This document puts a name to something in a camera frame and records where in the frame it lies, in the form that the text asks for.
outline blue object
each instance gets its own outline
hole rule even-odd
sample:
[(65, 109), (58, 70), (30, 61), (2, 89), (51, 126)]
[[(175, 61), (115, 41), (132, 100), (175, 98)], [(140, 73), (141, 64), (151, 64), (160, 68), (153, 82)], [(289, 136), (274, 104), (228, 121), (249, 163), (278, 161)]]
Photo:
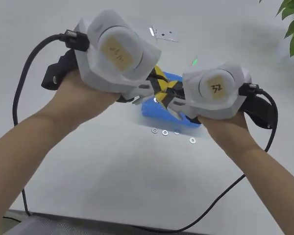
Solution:
[[(181, 76), (167, 72), (165, 72), (165, 75), (167, 79), (171, 81), (182, 81)], [(198, 124), (191, 123), (189, 120), (186, 119), (184, 114), (181, 114), (183, 120), (176, 119), (166, 109), (164, 109), (161, 104), (154, 102), (153, 98), (142, 103), (142, 114), (145, 117), (175, 122), (192, 128), (197, 128), (200, 126)]]

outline green light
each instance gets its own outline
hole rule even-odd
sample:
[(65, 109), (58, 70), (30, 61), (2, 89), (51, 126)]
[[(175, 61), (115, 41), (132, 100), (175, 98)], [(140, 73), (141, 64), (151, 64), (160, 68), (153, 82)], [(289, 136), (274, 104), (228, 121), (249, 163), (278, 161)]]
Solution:
[(193, 61), (193, 66), (194, 66), (195, 64), (197, 64), (197, 62), (198, 62), (198, 59), (195, 59), (195, 60)]

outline black cable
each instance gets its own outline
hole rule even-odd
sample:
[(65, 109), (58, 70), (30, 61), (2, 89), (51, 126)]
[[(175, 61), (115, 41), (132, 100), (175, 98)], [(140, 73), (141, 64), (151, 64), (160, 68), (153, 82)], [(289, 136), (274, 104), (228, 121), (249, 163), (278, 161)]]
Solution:
[[(21, 92), (24, 86), (24, 82), (26, 79), (26, 76), (28, 74), (28, 70), (33, 62), (33, 60), (35, 59), (35, 57), (37, 56), (37, 54), (49, 43), (56, 41), (56, 40), (60, 40), (63, 39), (63, 34), (55, 34), (52, 35), (50, 37), (47, 37), (46, 39), (44, 39), (40, 44), (38, 44), (34, 50), (30, 53), (30, 55), (28, 56), (25, 65), (23, 67), (22, 70), (22, 74), (18, 83), (18, 87), (16, 89), (15, 95), (14, 95), (14, 100), (13, 100), (13, 106), (12, 106), (12, 117), (13, 117), (13, 123), (14, 126), (19, 124), (18, 121), (18, 105), (19, 105), (19, 100), (20, 100), (20, 96), (21, 96)], [(22, 197), (23, 197), (23, 203), (24, 203), (24, 209), (25, 212), (28, 216), (31, 216), (31, 214), (28, 211), (28, 206), (27, 206), (27, 200), (26, 200), (26, 194), (25, 194), (25, 189), (22, 190)]]
[[(265, 151), (268, 152), (271, 145), (272, 145), (272, 142), (273, 142), (273, 139), (274, 139), (274, 136), (275, 136), (275, 132), (276, 132), (276, 128), (277, 128), (277, 125), (278, 125), (278, 108), (276, 106), (276, 103), (275, 101), (273, 100), (273, 98), (265, 91), (263, 90), (259, 90), (258, 92), (259, 94), (262, 94), (263, 96), (265, 96), (269, 102), (271, 103), (271, 105), (273, 106), (274, 108), (274, 114), (275, 114), (275, 124), (274, 124), (274, 127), (272, 127), (272, 132), (271, 132), (271, 135), (270, 135), (270, 138), (268, 140), (268, 144), (265, 148)], [(193, 223), (185, 226), (184, 228), (181, 228), (181, 229), (177, 229), (177, 230), (158, 230), (158, 229), (150, 229), (150, 228), (145, 228), (145, 227), (139, 227), (139, 226), (133, 226), (134, 228), (136, 229), (140, 229), (140, 230), (144, 230), (144, 231), (147, 231), (147, 232), (152, 232), (152, 233), (160, 233), (160, 234), (174, 234), (174, 233), (180, 233), (180, 232), (183, 232), (187, 229), (189, 229), (190, 227), (194, 226), (196, 223), (198, 223), (203, 217), (206, 216), (206, 214), (209, 213), (209, 211), (215, 206), (215, 204), (221, 199), (223, 198), (235, 185), (237, 185), (240, 181), (242, 181), (242, 179), (244, 179), (246, 176), (243, 174), (240, 178), (238, 178), (234, 183), (232, 183), (223, 193), (221, 193), (214, 201), (213, 203), (208, 207), (208, 209), (198, 218), (196, 219)]]
[(4, 216), (4, 217), (3, 217), (3, 219), (10, 219), (10, 220), (13, 220), (13, 221), (16, 221), (16, 222), (19, 222), (19, 223), (21, 223), (21, 221), (20, 221), (20, 220), (18, 220), (18, 219), (15, 219), (15, 218), (12, 218), (12, 217), (8, 217), (8, 216)]

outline white table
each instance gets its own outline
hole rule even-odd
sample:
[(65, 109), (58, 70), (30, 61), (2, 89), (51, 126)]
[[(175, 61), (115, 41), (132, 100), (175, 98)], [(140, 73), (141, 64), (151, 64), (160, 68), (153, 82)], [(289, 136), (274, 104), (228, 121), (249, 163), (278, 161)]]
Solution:
[[(276, 100), (279, 126), (270, 153), (294, 175), (294, 67), (275, 56), (289, 22), (274, 18), (279, 1), (258, 0), (19, 0), (0, 1), (0, 136), (13, 123), (12, 100), (30, 51), (45, 37), (73, 28), (82, 16), (103, 9), (150, 19), (177, 30), (179, 42), (158, 41), (160, 67), (181, 74), (198, 56), (235, 60), (250, 69)], [(22, 120), (40, 109), (52, 92), (40, 87), (47, 65), (66, 49), (54, 43), (36, 58), (19, 105)], [(139, 109), (115, 104), (67, 136), (45, 158), (26, 186), (28, 207), (78, 218), (181, 228), (199, 217), (240, 175), (201, 128), (189, 136), (153, 134), (139, 124)], [(261, 146), (269, 132), (249, 122)], [(11, 206), (23, 210), (19, 196)], [(222, 235), (282, 234), (247, 180), (232, 189), (189, 231)]]

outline human hand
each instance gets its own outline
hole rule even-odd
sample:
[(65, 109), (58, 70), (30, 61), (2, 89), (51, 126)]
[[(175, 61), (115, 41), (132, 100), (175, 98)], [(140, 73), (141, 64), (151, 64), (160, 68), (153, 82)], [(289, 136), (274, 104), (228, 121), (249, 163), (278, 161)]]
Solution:
[(120, 94), (97, 91), (81, 80), (78, 70), (67, 74), (53, 99), (40, 111), (72, 128), (98, 116)]
[(244, 114), (238, 112), (234, 117), (215, 120), (198, 116), (213, 140), (231, 158), (242, 156), (246, 151), (260, 148), (248, 131)]

